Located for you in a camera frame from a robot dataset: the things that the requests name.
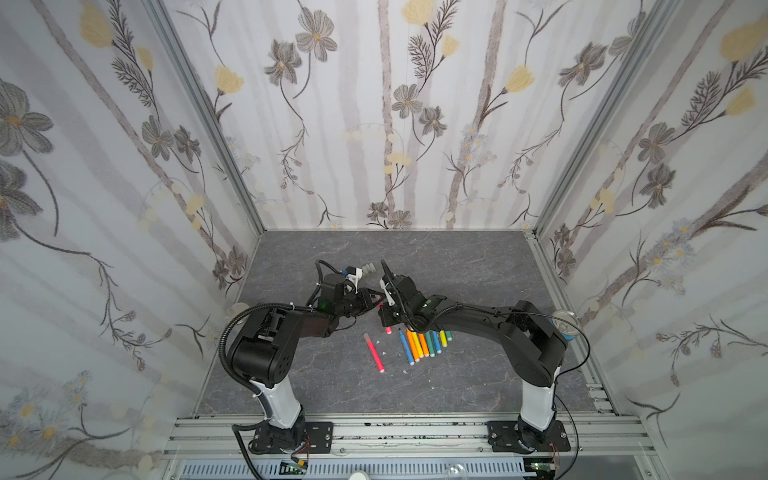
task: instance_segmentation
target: yellow marker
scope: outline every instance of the yellow marker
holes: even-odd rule
[[[406,329],[406,336],[408,337],[408,343],[411,346],[411,353],[413,353],[413,360],[415,362],[418,362],[421,357],[419,356],[419,351],[416,349],[416,344],[413,341],[412,332],[408,329]]]
[[[427,339],[424,338],[424,334],[419,334],[419,342],[422,343],[422,351],[424,352],[424,356],[429,356],[429,347],[427,347]]]
[[[424,358],[424,351],[422,350],[422,343],[419,340],[419,335],[416,332],[411,332],[413,342],[416,344],[416,352],[419,353],[419,358]]]

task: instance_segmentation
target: marker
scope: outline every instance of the marker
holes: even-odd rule
[[[411,346],[411,352],[413,352],[413,360],[418,362],[420,360],[419,351],[416,350],[416,344],[413,342],[413,336],[411,335],[410,330],[406,330],[406,336],[408,337],[408,344]]]
[[[371,354],[373,355],[373,359],[376,361],[376,366],[379,367],[379,372],[384,373],[384,365],[382,364],[382,360],[379,358],[379,354],[376,352],[376,347],[374,347],[373,342],[371,342],[371,337],[369,337],[367,333],[363,334],[362,337],[366,339],[366,342],[368,342],[368,348],[371,349]]]
[[[435,346],[432,344],[432,332],[424,334],[427,339],[427,348],[429,349],[429,356],[435,356]]]
[[[435,344],[435,350],[437,350],[437,353],[442,353],[442,347],[440,346],[440,335],[435,330],[432,331],[432,341]]]
[[[424,338],[424,334],[419,334],[419,342],[422,343],[422,351],[424,352],[424,356],[429,356],[429,348],[427,348],[427,341]]]
[[[413,337],[413,342],[416,344],[416,352],[419,352],[419,358],[424,358],[424,352],[422,351],[422,342],[419,340],[419,334],[416,332],[411,332],[411,336]]]
[[[413,365],[414,364],[413,355],[411,355],[411,349],[408,347],[408,340],[406,340],[406,336],[402,334],[401,329],[397,329],[397,331],[400,332],[400,341],[402,342],[402,348],[406,349],[406,356],[408,357],[408,363]]]

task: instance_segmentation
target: metal corner post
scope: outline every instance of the metal corner post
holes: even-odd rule
[[[237,195],[237,199],[240,201],[240,204],[246,212],[250,226],[257,236],[262,235],[266,231],[266,228],[264,227],[256,206],[250,199],[251,195],[248,191],[248,187],[246,187],[246,184],[237,169],[237,162],[232,157],[229,148],[227,148],[227,141],[224,139],[219,122],[216,120],[213,108],[206,98],[205,90],[203,89],[202,84],[200,84],[200,80],[195,74],[192,64],[187,57],[187,53],[181,44],[178,33],[176,33],[176,29],[168,16],[168,10],[165,8],[165,5],[163,5],[162,0],[141,1],[149,14],[157,35],[165,46],[165,50],[171,59],[174,70],[179,75],[181,83],[187,91],[187,96],[189,97],[192,106],[200,116],[200,120],[203,122],[208,137],[213,141],[214,149],[221,159],[222,167],[227,173],[227,178],[230,180],[230,184]]]
[[[576,145],[568,164],[541,210],[535,227],[536,234],[546,231],[549,224],[554,220],[554,215],[578,179],[579,172],[586,164],[589,154],[605,131],[608,122],[618,110],[621,101],[632,85],[632,81],[650,56],[679,4],[680,0],[657,0],[654,3],[645,25],[627,53],[627,58],[621,63],[619,72],[611,82],[611,86],[592,116],[587,130]]]

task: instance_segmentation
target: blue marker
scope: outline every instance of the blue marker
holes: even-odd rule
[[[435,349],[437,353],[442,353],[442,347],[440,346],[440,336],[435,330],[432,331],[432,341],[435,343]]]
[[[402,342],[402,347],[406,349],[406,356],[408,357],[408,363],[411,365],[414,365],[415,362],[413,361],[413,355],[411,354],[411,349],[408,347],[408,340],[406,340],[406,336],[402,334],[401,329],[397,329],[398,332],[400,332],[400,341]]]

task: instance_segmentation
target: floral wallpaper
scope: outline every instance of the floral wallpaper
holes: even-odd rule
[[[768,9],[682,2],[540,241],[675,479],[763,478]]]
[[[165,4],[267,228],[529,228],[648,0]]]
[[[141,4],[5,3],[0,41],[3,474],[155,478],[257,239]]]

